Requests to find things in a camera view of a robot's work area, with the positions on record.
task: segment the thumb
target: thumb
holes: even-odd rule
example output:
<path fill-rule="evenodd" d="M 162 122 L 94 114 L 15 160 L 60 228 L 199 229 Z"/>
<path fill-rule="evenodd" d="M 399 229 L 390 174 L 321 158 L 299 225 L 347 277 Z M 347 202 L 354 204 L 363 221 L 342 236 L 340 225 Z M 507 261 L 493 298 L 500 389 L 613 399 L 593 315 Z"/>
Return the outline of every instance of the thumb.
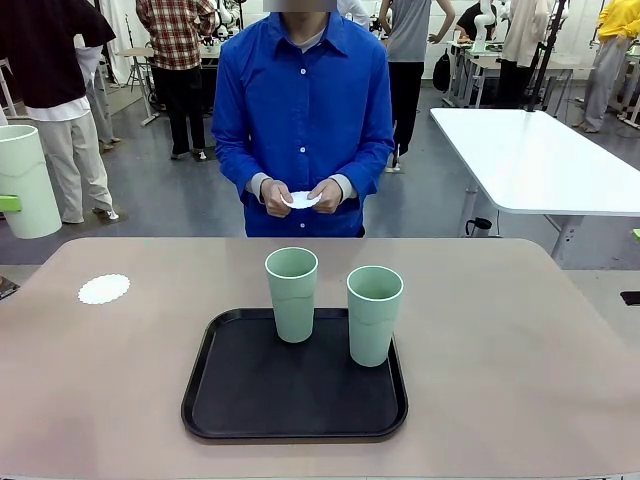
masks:
<path fill-rule="evenodd" d="M 321 181 L 318 185 L 316 185 L 316 188 L 311 190 L 311 193 L 307 195 L 307 199 L 313 200 L 314 198 L 316 198 L 318 195 L 322 193 L 322 191 L 325 189 L 326 186 L 327 186 L 327 181 L 326 180 Z"/>
<path fill-rule="evenodd" d="M 293 197 L 291 196 L 291 193 L 289 193 L 289 189 L 284 183 L 278 184 L 278 190 L 280 191 L 280 195 L 282 195 L 282 198 L 284 198 L 285 202 L 287 203 L 293 202 Z"/>

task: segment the black backpack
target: black backpack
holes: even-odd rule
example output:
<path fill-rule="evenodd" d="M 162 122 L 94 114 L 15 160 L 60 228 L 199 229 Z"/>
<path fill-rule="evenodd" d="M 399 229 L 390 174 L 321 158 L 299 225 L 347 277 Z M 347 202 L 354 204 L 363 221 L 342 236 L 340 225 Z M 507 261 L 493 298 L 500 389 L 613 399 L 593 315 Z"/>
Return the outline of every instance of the black backpack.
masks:
<path fill-rule="evenodd" d="M 433 69 L 433 86 L 441 92 L 449 90 L 449 81 L 451 80 L 451 61 L 449 60 L 449 54 L 444 52 L 444 55 L 436 62 L 436 66 Z"/>

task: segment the cup on floor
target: cup on floor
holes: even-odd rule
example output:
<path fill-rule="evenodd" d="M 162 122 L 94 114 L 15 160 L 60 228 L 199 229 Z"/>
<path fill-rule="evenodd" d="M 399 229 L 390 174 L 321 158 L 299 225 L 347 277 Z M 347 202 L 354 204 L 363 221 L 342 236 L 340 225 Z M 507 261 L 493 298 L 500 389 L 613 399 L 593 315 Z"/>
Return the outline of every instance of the cup on floor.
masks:
<path fill-rule="evenodd" d="M 364 367 L 377 367 L 389 354 L 404 283 L 386 267 L 360 267 L 347 277 L 349 351 Z"/>
<path fill-rule="evenodd" d="M 276 250 L 264 262 L 278 336 L 288 343 L 304 342 L 313 331 L 318 258 L 299 247 Z"/>

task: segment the person in gray shirt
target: person in gray shirt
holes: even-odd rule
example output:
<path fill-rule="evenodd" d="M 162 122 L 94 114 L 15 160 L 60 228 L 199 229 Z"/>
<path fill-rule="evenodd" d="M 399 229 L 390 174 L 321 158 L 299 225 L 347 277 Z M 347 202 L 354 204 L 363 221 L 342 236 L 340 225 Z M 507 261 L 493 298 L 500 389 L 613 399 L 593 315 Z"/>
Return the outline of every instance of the person in gray shirt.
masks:
<path fill-rule="evenodd" d="M 409 150 L 420 97 L 420 82 L 424 73 L 427 40 L 440 43 L 447 34 L 455 11 L 451 0 L 436 0 L 446 15 L 437 35 L 429 35 L 431 0 L 382 0 L 378 21 L 389 35 L 387 52 L 391 80 L 391 106 L 395 124 L 395 149 L 387 172 L 400 172 L 400 156 Z M 391 25 L 387 12 L 391 8 Z"/>

